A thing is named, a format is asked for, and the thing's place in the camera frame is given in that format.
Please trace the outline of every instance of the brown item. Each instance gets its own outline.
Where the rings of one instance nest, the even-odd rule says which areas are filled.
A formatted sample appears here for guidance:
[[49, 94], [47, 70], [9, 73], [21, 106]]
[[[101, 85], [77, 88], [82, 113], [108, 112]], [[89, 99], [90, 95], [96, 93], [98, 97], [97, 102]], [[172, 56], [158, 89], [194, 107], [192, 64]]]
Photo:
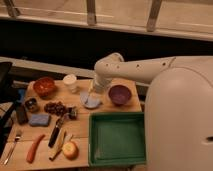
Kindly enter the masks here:
[[28, 154], [27, 154], [27, 158], [26, 158], [28, 163], [33, 162], [33, 160], [35, 158], [36, 150], [38, 148], [38, 145], [44, 137], [45, 137], [45, 135], [41, 134], [33, 141], [33, 144], [31, 145], [31, 147], [28, 151]]

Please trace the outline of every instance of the orange bowl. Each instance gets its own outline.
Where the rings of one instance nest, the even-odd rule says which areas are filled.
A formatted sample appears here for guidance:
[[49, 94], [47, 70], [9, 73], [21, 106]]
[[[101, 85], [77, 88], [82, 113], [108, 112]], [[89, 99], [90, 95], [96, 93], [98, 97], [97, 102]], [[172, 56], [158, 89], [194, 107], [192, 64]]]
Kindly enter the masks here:
[[40, 97], [48, 96], [56, 89], [55, 81], [51, 77], [39, 78], [33, 84], [33, 89]]

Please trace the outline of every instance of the fork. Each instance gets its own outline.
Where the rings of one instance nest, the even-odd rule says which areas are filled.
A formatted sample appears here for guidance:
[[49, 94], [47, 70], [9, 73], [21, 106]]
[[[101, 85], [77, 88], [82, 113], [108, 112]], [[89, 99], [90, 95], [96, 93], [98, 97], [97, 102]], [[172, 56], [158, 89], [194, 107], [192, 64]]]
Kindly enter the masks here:
[[13, 150], [14, 150], [14, 148], [15, 148], [15, 146], [16, 146], [16, 143], [17, 143], [18, 140], [21, 138], [21, 135], [22, 135], [22, 131], [21, 131], [21, 130], [17, 130], [16, 136], [15, 136], [15, 139], [14, 139], [14, 142], [13, 142], [13, 146], [10, 148], [10, 151], [9, 151], [9, 153], [7, 154], [7, 158], [6, 158], [5, 161], [4, 161], [4, 165], [6, 165], [6, 164], [8, 163], [8, 161], [9, 161], [9, 159], [10, 159], [12, 153], [13, 153]]

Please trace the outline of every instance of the purple bowl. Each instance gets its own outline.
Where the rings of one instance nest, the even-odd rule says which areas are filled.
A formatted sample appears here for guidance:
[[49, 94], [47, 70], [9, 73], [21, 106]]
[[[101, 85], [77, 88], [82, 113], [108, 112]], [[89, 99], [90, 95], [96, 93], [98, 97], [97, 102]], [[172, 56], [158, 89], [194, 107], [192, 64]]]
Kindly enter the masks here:
[[130, 89], [123, 85], [112, 86], [108, 92], [108, 95], [115, 105], [124, 105], [132, 97]]

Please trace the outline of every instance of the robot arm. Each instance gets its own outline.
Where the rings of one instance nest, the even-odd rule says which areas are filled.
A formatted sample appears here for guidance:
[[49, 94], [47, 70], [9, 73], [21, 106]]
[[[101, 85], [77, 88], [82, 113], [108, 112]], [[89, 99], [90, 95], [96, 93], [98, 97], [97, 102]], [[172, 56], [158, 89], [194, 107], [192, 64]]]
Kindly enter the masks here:
[[150, 84], [155, 76], [170, 67], [203, 59], [201, 56], [182, 56], [124, 62], [119, 53], [112, 53], [96, 62], [93, 86], [97, 92], [101, 92], [116, 77]]

